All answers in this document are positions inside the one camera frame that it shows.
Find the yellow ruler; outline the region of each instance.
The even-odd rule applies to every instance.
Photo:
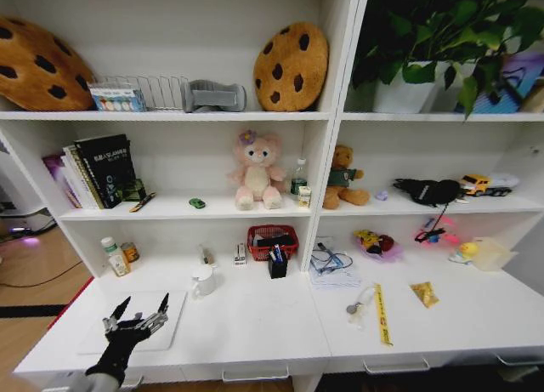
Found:
[[[385,315],[385,305],[383,303],[382,285],[376,284],[376,307],[377,307],[377,320],[380,325],[380,338],[382,344],[393,345],[391,338],[389,337],[388,318]]]

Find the red basket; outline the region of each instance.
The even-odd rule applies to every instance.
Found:
[[[252,226],[247,232],[247,248],[251,252],[253,258],[258,262],[265,262],[269,259],[269,251],[271,247],[253,246],[253,238],[255,235],[262,236],[264,239],[271,237],[289,235],[295,241],[294,245],[283,245],[281,250],[286,254],[287,258],[291,258],[291,255],[298,249],[298,238],[295,230],[291,226],[285,224],[265,224],[263,226]]]

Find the cookie pillow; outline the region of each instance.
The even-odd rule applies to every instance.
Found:
[[[266,43],[253,68],[258,102],[266,111],[299,111],[319,97],[329,58],[323,32],[309,22],[283,28]]]
[[[92,81],[74,49],[52,33],[0,16],[0,94],[27,110],[87,110],[94,106]]]

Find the white board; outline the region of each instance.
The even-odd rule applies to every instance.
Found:
[[[84,334],[77,353],[85,354],[102,354],[108,345],[105,338],[104,324],[102,318],[109,317],[115,307],[119,305],[125,298],[132,296],[122,320],[130,320],[134,314],[138,312],[144,313],[143,318],[156,312],[161,304],[164,292],[141,292],[141,293],[116,293],[111,295],[111,300],[105,304],[104,310],[98,312],[96,321],[90,324],[90,328]],[[134,351],[163,351],[170,348],[173,337],[178,327],[179,316],[184,307],[185,297],[187,292],[170,292],[168,297],[168,321],[162,328],[157,330],[150,338],[142,341]]]

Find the white mug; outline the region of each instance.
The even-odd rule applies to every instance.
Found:
[[[193,271],[193,298],[207,296],[215,290],[213,268],[209,264],[199,266]]]

